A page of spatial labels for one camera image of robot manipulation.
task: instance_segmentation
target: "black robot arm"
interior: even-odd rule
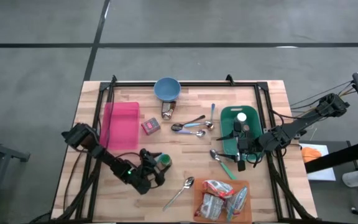
[[[98,135],[93,128],[87,124],[78,123],[71,130],[62,133],[65,142],[72,148],[77,150],[78,146],[82,146],[84,150],[95,159],[101,160],[108,165],[113,174],[125,184],[131,184],[140,194],[146,194],[151,188],[151,181],[148,176],[154,175],[156,184],[162,185],[165,182],[164,170],[155,168],[157,162],[155,157],[161,153],[150,153],[145,149],[141,149],[139,156],[141,160],[140,166],[135,166],[128,160],[123,160],[119,156],[114,157],[102,145],[100,145]]]
[[[265,152],[281,150],[289,145],[291,140],[308,126],[311,126],[322,118],[340,117],[346,112],[348,107],[349,104],[343,102],[334,93],[323,96],[319,99],[319,104],[315,109],[296,118],[292,123],[276,126],[255,139],[255,150],[260,152],[259,157],[262,157]]]

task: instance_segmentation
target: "blue bowl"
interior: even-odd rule
[[[162,101],[171,102],[175,100],[180,93],[179,82],[170,77],[160,79],[154,84],[154,93]]]

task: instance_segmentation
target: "small box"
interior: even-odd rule
[[[148,121],[143,122],[142,128],[143,128],[144,132],[146,132],[146,135],[150,135],[150,134],[158,131],[161,127],[158,124],[157,120],[155,118],[152,118]]]

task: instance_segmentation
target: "pink plastic container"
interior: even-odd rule
[[[106,103],[100,135],[101,145],[109,151],[137,149],[140,127],[139,115],[138,102]]]

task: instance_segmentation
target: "green handle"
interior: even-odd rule
[[[224,171],[226,171],[226,173],[229,175],[230,179],[237,180],[237,178],[234,176],[234,174],[229,170],[229,168],[226,165],[224,165],[223,162],[220,162],[220,164],[223,167]]]

